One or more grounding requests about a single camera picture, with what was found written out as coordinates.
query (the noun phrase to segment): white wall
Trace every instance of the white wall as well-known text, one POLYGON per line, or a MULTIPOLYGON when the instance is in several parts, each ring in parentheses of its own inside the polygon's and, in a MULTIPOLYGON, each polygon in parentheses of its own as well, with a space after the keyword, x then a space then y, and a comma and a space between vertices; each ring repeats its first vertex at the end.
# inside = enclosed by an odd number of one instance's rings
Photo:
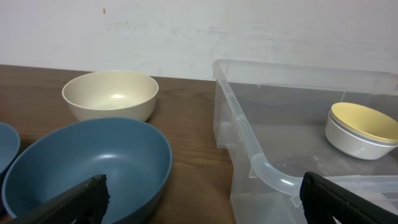
POLYGON ((197 79, 219 58, 398 73, 396 11, 396 0, 3 0, 0 63, 197 79))

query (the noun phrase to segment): transparent storage box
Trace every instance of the transparent storage box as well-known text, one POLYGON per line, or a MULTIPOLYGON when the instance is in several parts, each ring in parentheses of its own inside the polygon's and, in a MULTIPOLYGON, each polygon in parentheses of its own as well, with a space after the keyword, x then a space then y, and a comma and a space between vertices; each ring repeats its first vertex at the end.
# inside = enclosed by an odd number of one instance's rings
POLYGON ((314 171, 398 214, 398 149, 348 156, 325 137, 332 104, 358 103, 398 120, 398 76, 234 60, 213 64, 214 134, 234 165, 236 223, 306 223, 302 177, 314 171))

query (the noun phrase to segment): black object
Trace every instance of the black object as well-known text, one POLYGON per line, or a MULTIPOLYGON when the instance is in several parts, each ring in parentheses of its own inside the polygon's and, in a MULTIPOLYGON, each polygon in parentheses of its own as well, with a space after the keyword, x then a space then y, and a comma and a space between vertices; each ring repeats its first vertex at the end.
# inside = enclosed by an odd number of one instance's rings
POLYGON ((106 176, 95 175, 9 224, 100 224, 108 203, 106 176))
POLYGON ((308 224, 396 224, 398 216, 314 172, 306 172, 300 189, 308 224))

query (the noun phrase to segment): brown wooden surface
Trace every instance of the brown wooden surface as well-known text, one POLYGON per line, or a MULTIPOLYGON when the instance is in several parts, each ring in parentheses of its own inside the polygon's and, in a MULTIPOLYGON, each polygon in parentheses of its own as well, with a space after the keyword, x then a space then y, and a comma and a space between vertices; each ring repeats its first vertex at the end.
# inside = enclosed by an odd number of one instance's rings
MULTIPOLYGON (((61 89, 84 73, 0 65, 0 121, 17 129, 22 139, 20 151, 77 122, 61 89)), ((173 165, 148 223, 233 223, 229 204, 233 166, 228 151, 217 149, 213 136, 215 83, 155 79, 160 90, 148 123, 170 141, 173 165)))

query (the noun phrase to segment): table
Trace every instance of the table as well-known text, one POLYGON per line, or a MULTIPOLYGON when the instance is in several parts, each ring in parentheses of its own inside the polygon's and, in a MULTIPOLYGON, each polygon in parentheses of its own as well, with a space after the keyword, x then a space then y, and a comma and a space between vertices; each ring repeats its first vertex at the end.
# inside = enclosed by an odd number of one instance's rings
MULTIPOLYGON (((0 65, 0 121, 21 135, 20 152, 46 134, 77 122, 61 90, 84 73, 0 65)), ((216 148, 213 135, 215 83, 155 79, 159 96, 147 122, 170 141, 173 164, 148 223, 233 223, 229 204, 233 165, 228 151, 216 148)))

